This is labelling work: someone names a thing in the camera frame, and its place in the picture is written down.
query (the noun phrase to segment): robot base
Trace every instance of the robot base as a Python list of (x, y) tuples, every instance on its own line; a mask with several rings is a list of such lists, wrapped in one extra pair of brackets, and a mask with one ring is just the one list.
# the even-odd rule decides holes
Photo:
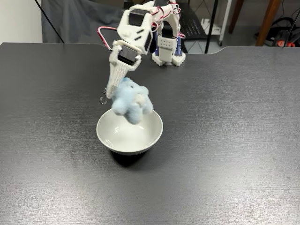
[[(155, 61), (159, 66), (162, 66), (163, 64), (165, 64), (165, 61), (159, 60), (159, 56), (155, 55), (155, 52), (152, 54), (152, 60)], [(175, 66), (180, 66), (184, 60), (186, 60), (186, 55), (185, 53), (182, 53), (182, 56), (178, 56), (178, 55), (173, 55), (172, 56), (172, 63)]]

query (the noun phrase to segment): gray curtain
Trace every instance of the gray curtain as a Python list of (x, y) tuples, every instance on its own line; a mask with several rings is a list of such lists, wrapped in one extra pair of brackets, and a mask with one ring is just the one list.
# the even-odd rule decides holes
[[(103, 44), (97, 28), (116, 28), (123, 15), (121, 8), (90, 0), (42, 0), (42, 8), (65, 43)], [(44, 16), (42, 31), (44, 43), (61, 42)], [(117, 32), (112, 30), (103, 30), (103, 35), (110, 45), (119, 39)]]

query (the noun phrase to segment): floor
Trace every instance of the floor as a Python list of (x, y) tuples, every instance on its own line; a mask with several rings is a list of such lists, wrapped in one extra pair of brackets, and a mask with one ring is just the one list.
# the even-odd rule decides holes
[[(218, 45), (218, 37), (213, 37), (208, 54), (214, 54), (227, 46), (255, 46), (256, 39), (254, 34), (258, 27), (236, 27), (233, 34), (225, 32), (222, 46)], [(184, 45), (189, 54), (204, 54), (206, 40), (185, 40)]]

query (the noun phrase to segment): wooden chair leg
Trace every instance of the wooden chair leg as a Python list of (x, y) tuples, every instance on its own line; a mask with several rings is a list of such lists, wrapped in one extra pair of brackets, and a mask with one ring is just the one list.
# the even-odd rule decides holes
[(274, 20), (274, 17), (277, 13), (278, 7), (280, 5), (281, 0), (270, 0), (269, 5), (266, 11), (266, 14), (263, 19), (262, 26), (259, 31), (258, 39), (256, 41), (256, 46), (262, 46), (268, 32), (270, 30), (270, 27), (272, 25), (272, 22)]
[(230, 23), (230, 27), (229, 27), (229, 33), (232, 34), (233, 33), (233, 29), (235, 27), (235, 24), (239, 18), (240, 15), (240, 10), (242, 9), (244, 0), (237, 0), (235, 8), (234, 8), (234, 13), (231, 19), (231, 23)]

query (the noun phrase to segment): bowl rim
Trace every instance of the bowl rim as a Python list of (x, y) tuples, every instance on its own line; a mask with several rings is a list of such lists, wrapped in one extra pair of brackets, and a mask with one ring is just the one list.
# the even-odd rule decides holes
[(158, 116), (159, 120), (160, 120), (160, 123), (161, 123), (161, 131), (160, 131), (160, 134), (158, 135), (157, 139), (155, 139), (155, 141), (153, 141), (153, 143), (152, 143), (152, 145), (151, 145), (150, 147), (147, 146), (147, 147), (145, 147), (145, 148), (143, 148), (143, 149), (135, 150), (135, 151), (121, 151), (121, 150), (114, 149), (114, 148), (112, 148), (112, 147), (110, 147), (110, 146), (107, 146), (107, 144), (105, 144), (105, 143), (101, 140), (101, 138), (100, 138), (100, 136), (99, 136), (99, 133), (98, 133), (98, 126), (99, 126), (99, 122), (100, 122), (100, 120), (102, 119), (102, 117), (104, 117), (105, 114), (107, 114), (108, 112), (110, 112), (110, 111), (112, 111), (112, 110), (113, 110), (113, 109), (107, 110), (107, 111), (100, 117), (100, 119), (99, 119), (98, 122), (97, 122), (97, 126), (96, 126), (97, 137), (98, 137), (98, 139), (100, 140), (100, 142), (101, 142), (105, 147), (107, 147), (107, 148), (109, 148), (110, 150), (115, 151), (115, 152), (124, 152), (124, 153), (142, 152), (142, 151), (145, 151), (146, 149), (149, 149), (150, 147), (152, 147), (152, 146), (160, 139), (160, 137), (161, 137), (161, 135), (162, 135), (162, 133), (163, 133), (163, 130), (164, 130), (164, 124), (163, 124), (163, 121), (162, 121), (162, 119), (160, 118), (159, 114), (158, 114), (156, 111), (152, 110), (152, 113), (155, 113), (155, 114)]

